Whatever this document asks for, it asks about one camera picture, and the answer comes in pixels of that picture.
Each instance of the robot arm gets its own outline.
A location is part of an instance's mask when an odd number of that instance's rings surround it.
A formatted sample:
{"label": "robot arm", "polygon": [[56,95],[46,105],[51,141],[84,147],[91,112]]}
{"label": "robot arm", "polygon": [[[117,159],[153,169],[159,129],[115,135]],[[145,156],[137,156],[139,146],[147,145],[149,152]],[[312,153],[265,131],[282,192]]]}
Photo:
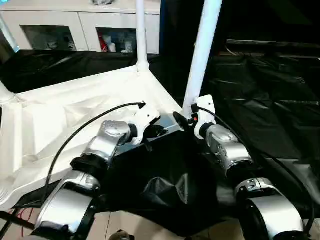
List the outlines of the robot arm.
{"label": "robot arm", "polygon": [[97,136],[80,157],[72,160],[72,170],[48,197],[35,223],[32,239],[86,239],[97,210],[100,182],[112,165],[117,148],[126,143],[138,145],[145,129],[160,118],[145,105],[129,123],[106,120]]}
{"label": "robot arm", "polygon": [[210,95],[199,97],[193,110],[198,112],[194,135],[204,139],[217,157],[234,187],[239,219],[246,240],[307,240],[303,221],[295,206],[266,178],[255,174],[255,163],[246,147],[225,127],[216,124]]}

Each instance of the black fabric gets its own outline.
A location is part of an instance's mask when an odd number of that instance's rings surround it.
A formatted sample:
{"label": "black fabric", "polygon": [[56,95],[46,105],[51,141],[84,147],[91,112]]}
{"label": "black fabric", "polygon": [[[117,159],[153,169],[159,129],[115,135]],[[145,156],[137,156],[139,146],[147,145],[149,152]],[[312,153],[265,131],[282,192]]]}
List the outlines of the black fabric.
{"label": "black fabric", "polygon": [[[181,105],[191,59],[150,56],[150,69]],[[132,56],[97,52],[19,51],[0,69],[0,79],[19,93],[124,68]],[[210,59],[202,95],[251,148],[283,161],[320,203],[320,61],[274,57]],[[189,236],[236,217],[233,189],[224,173],[189,132],[178,132],[122,154],[105,176],[101,211],[125,210]],[[310,212],[297,183],[271,159],[252,156],[298,208]],[[40,190],[23,197],[35,206]]]}

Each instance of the white metal pole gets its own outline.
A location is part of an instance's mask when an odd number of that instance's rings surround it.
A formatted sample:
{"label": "white metal pole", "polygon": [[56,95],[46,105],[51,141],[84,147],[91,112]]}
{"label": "white metal pole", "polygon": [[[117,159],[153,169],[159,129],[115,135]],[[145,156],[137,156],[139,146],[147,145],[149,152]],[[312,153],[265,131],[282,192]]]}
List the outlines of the white metal pole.
{"label": "white metal pole", "polygon": [[191,105],[199,97],[214,40],[223,0],[205,0],[196,38],[188,84],[183,102],[183,114],[191,118]]}
{"label": "white metal pole", "polygon": [[0,81],[0,104],[8,102],[15,97],[13,92],[10,92],[6,86]]}
{"label": "white metal pole", "polygon": [[145,1],[136,0],[136,45],[138,52],[137,68],[138,71],[149,69],[147,59],[147,41],[145,24]]}

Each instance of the black object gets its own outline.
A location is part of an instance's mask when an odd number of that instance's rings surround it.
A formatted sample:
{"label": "black object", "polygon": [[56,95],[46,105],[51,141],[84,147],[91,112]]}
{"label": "black object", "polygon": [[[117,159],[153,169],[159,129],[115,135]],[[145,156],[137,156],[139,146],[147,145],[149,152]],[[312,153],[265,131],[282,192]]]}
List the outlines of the black object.
{"label": "black object", "polygon": [[265,221],[250,200],[238,205],[238,215],[245,240],[269,240]]}
{"label": "black object", "polygon": [[309,240],[304,232],[286,231],[276,235],[273,240]]}
{"label": "black object", "polygon": [[93,199],[82,218],[82,221],[79,225],[78,230],[76,231],[75,239],[79,239],[79,240],[87,239],[89,232],[91,230],[91,227],[95,221],[96,211],[97,211],[97,202],[95,199]]}
{"label": "black object", "polygon": [[68,226],[61,229],[53,229],[51,227],[38,227],[32,233],[32,236],[38,236],[47,240],[69,240],[71,234],[68,233]]}
{"label": "black object", "polygon": [[106,160],[94,154],[85,154],[80,157],[76,157],[70,163],[72,170],[80,171],[95,177],[100,181],[106,171],[108,170],[108,164]]}

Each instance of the black cable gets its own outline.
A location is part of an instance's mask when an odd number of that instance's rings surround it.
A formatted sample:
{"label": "black cable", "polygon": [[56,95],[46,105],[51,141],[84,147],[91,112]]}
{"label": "black cable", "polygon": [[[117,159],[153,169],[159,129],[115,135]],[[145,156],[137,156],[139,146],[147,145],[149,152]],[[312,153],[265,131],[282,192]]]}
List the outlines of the black cable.
{"label": "black cable", "polygon": [[97,119],[115,111],[115,110],[118,110],[118,109],[121,109],[121,108],[124,108],[124,107],[128,107],[128,106],[134,106],[134,105],[138,105],[139,108],[142,108],[144,105],[146,105],[145,103],[143,102],[132,102],[132,103],[126,103],[126,104],[123,104],[123,105],[120,105],[120,106],[116,106],[108,111],[105,111],[101,114],[99,114],[98,116],[92,118],[91,120],[87,121],[85,124],[83,124],[81,127],[79,127],[65,142],[64,144],[60,147],[59,151],[56,153],[56,155],[54,156],[54,159],[51,163],[51,166],[50,166],[50,169],[49,169],[49,172],[48,172],[48,175],[46,177],[46,181],[45,181],[45,185],[44,185],[44,189],[43,189],[43,197],[42,197],[42,204],[44,204],[44,202],[46,201],[47,199],[47,195],[48,195],[48,186],[49,186],[49,182],[50,182],[50,178],[51,178],[51,175],[52,175],[52,172],[54,170],[54,167],[55,167],[55,164],[60,156],[60,154],[62,153],[62,151],[65,149],[65,147],[67,146],[67,144],[81,131],[83,130],[86,126],[88,126],[89,124],[93,123],[94,121],[96,121]]}
{"label": "black cable", "polygon": [[[202,110],[204,112],[207,112],[208,114],[211,114],[212,116],[214,116],[216,119],[218,119],[226,128],[228,128],[239,140],[240,143],[242,143],[243,145],[245,145],[244,141],[241,139],[241,137],[225,122],[221,119],[221,117],[219,117],[218,115],[216,115],[215,113],[213,113],[212,111],[206,109],[206,108],[202,108],[202,107],[198,107],[199,110]],[[261,154],[266,155],[268,158],[271,158],[274,162],[276,162],[278,165],[280,165],[280,167],[282,167],[299,185],[299,187],[301,188],[302,191],[304,191],[304,193],[308,196],[309,198],[309,206],[311,208],[311,213],[310,213],[310,217],[308,220],[307,225],[304,228],[304,232],[309,234],[312,225],[315,221],[315,203],[311,197],[311,194],[309,193],[309,191],[307,190],[306,186],[303,184],[303,182],[297,177],[297,175],[295,175],[283,162],[281,162],[280,160],[276,159],[275,157],[271,156],[270,154],[257,149],[256,147],[252,146],[252,148],[254,148],[256,151],[260,152]]]}

